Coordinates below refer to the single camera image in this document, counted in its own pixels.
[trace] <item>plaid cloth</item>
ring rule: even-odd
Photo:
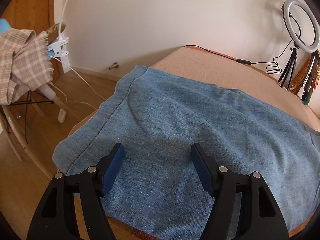
[[[52,81],[47,33],[9,29],[0,35],[0,105],[9,105],[28,90]]]

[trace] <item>blue gripper pad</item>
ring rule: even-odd
[[[108,192],[111,191],[112,186],[116,180],[116,176],[122,166],[124,160],[124,146],[121,143],[116,145],[111,150],[110,154],[106,157],[101,158],[97,164],[99,172],[98,176],[102,180],[101,182],[101,197],[104,197]]]
[[[200,152],[198,151],[198,148],[196,147],[195,143],[191,146],[190,155],[191,155],[191,160],[193,162],[193,165],[196,168],[196,171],[198,173],[198,176],[199,176],[199,179],[201,181],[201,184],[202,184],[204,191],[208,192],[209,195],[211,197],[213,197],[214,196],[214,189],[212,187],[212,175],[211,175],[207,165],[205,164]]]

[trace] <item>tripod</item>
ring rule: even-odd
[[[280,78],[278,79],[278,82],[280,82],[283,79],[282,83],[281,83],[281,87],[283,87],[285,81],[288,78],[290,70],[291,70],[291,75],[290,75],[287,90],[289,90],[289,88],[291,87],[291,81],[292,81],[293,73],[296,68],[296,63],[297,63],[297,51],[298,51],[299,47],[296,44],[294,44],[294,46],[295,46],[294,48],[290,48],[290,50],[292,51],[291,57],[289,58],[288,63],[285,66]]]

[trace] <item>white power cord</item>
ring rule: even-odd
[[[61,62],[63,65],[67,66],[67,67],[70,68],[72,71],[74,71],[74,72],[92,89],[93,92],[95,92],[95,93],[96,93],[99,97],[101,97],[103,100],[106,100],[103,96],[99,95],[99,94],[92,88],[92,86],[90,86],[89,83],[88,83],[87,81],[85,81],[85,80],[83,79],[83,77],[80,76],[79,73],[78,73],[77,71],[75,71],[71,66],[63,63],[61,60],[57,59],[56,57],[53,57],[53,56],[50,56],[50,55],[49,55],[49,57],[58,60],[58,61]]]
[[[69,0],[66,0],[66,1],[64,2],[63,8],[62,8],[62,12],[61,12],[59,29],[58,29],[59,40],[62,40],[62,36],[61,36],[61,24],[62,24],[62,18],[63,18],[64,11],[65,11],[65,9],[66,9],[66,6],[67,6],[68,1],[69,1]]]
[[[93,107],[94,109],[98,110],[96,107],[94,107],[93,105],[90,105],[89,103],[86,103],[86,102],[68,101],[67,95],[66,95],[63,91],[61,91],[59,88],[57,88],[52,82],[49,82],[49,84],[50,84],[51,86],[53,86],[56,90],[58,90],[59,92],[61,92],[61,93],[65,96],[65,98],[66,98],[65,103],[66,103],[66,104],[68,104],[68,103],[86,104],[86,105],[89,105],[89,106]]]

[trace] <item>blue denim cloth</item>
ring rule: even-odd
[[[80,173],[116,142],[125,160],[103,207],[162,239],[199,239],[212,209],[190,159],[194,142],[233,172],[259,171],[289,230],[319,204],[319,132],[236,89],[135,67],[86,125],[59,143],[53,160],[67,175]]]

